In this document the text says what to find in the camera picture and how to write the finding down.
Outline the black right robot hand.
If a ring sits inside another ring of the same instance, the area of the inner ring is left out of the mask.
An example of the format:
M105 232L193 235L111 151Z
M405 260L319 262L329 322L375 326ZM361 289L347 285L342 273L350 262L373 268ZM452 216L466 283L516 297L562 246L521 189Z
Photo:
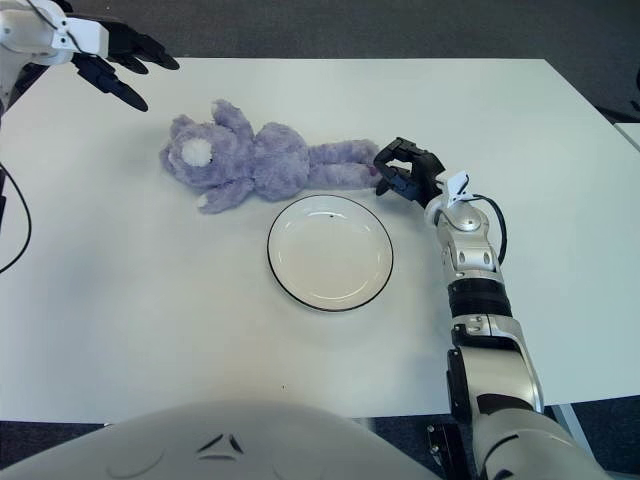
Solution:
M375 193L393 191L423 209L442 193L436 177L445 171L437 156L419 148L414 142L397 137L374 158L381 175Z

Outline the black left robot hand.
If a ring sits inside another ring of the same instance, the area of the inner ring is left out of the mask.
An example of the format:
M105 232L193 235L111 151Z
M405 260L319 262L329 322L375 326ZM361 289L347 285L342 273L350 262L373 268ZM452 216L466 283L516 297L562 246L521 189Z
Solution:
M129 106L146 112L145 100L116 75L114 64L140 75L149 73L145 62L167 70L180 68L177 60L165 47L147 34L140 33L128 24L114 19L100 18L98 22L109 34L106 57L88 53L75 53L72 64L77 74L105 94L112 94Z

